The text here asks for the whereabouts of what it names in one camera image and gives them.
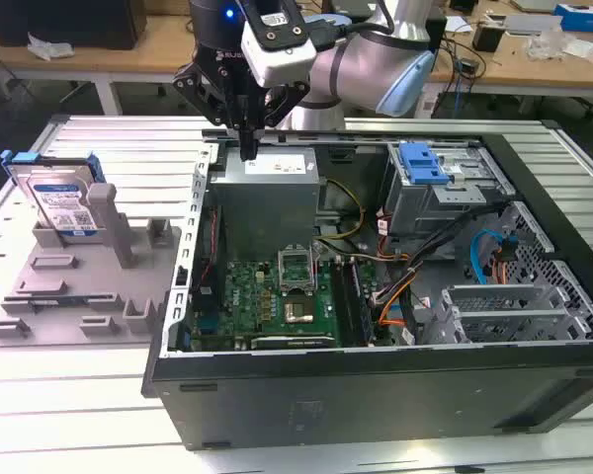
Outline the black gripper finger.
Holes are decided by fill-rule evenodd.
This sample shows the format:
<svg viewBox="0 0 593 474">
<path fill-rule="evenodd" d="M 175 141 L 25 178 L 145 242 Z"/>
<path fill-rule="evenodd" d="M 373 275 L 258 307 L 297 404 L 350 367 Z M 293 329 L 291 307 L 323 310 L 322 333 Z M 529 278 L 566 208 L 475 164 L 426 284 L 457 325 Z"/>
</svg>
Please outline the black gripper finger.
<svg viewBox="0 0 593 474">
<path fill-rule="evenodd" d="M 307 81 L 263 88 L 253 85 L 248 96 L 248 159 L 257 157 L 260 137 L 267 127 L 279 124 L 308 94 Z"/>
<path fill-rule="evenodd" d="M 211 124 L 224 125 L 237 138 L 240 159 L 248 159 L 248 128 L 244 105 L 236 94 L 233 72 L 224 65 L 204 72 L 199 64 L 185 65 L 174 77 L 174 88 Z"/>
</svg>

